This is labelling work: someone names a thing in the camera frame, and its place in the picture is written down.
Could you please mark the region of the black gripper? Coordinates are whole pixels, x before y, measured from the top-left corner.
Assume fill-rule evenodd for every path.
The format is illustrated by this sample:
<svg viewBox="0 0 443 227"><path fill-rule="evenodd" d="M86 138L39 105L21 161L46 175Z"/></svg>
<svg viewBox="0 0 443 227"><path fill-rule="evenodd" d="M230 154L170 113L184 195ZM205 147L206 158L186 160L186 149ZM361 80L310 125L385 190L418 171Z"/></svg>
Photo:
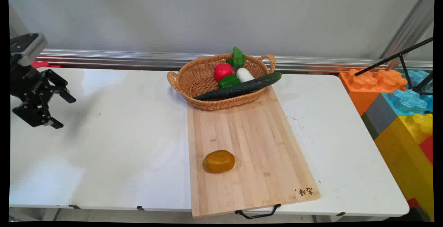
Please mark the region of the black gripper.
<svg viewBox="0 0 443 227"><path fill-rule="evenodd" d="M51 126L61 129L64 125L53 118L48 103L57 93L68 103L76 102L68 88L68 82L51 69L38 71L32 65L10 66L10 94L21 101L12 112L32 127Z"/></svg>

